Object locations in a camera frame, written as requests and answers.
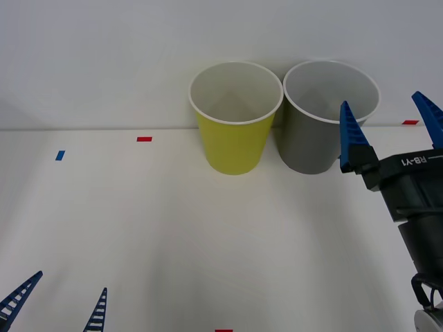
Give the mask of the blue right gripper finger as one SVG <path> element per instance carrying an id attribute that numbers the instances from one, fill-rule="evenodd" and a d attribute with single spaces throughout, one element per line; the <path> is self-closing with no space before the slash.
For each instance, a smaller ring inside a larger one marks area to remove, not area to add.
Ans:
<path id="1" fill-rule="evenodd" d="M 433 148 L 441 149 L 443 145 L 442 110 L 419 91 L 412 95 L 412 99 L 424 121 Z"/>
<path id="2" fill-rule="evenodd" d="M 344 101 L 340 109 L 340 169 L 343 173 L 364 174 L 378 168 L 379 159 Z"/>

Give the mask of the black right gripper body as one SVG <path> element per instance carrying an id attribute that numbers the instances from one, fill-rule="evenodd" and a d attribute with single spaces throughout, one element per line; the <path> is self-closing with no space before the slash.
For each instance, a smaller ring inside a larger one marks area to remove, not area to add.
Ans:
<path id="1" fill-rule="evenodd" d="M 396 154 L 363 166 L 366 187 L 380 192 L 394 222 L 442 213 L 442 150 Z"/>

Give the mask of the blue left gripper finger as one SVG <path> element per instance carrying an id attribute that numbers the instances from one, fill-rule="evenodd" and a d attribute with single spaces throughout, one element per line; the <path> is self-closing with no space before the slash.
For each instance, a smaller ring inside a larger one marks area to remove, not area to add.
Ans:
<path id="1" fill-rule="evenodd" d="M 12 323 L 42 276 L 43 272 L 38 271 L 1 301 L 0 332 L 9 331 Z"/>
<path id="2" fill-rule="evenodd" d="M 83 331 L 103 332 L 105 328 L 106 310 L 107 310 L 107 288 L 104 287 Z"/>

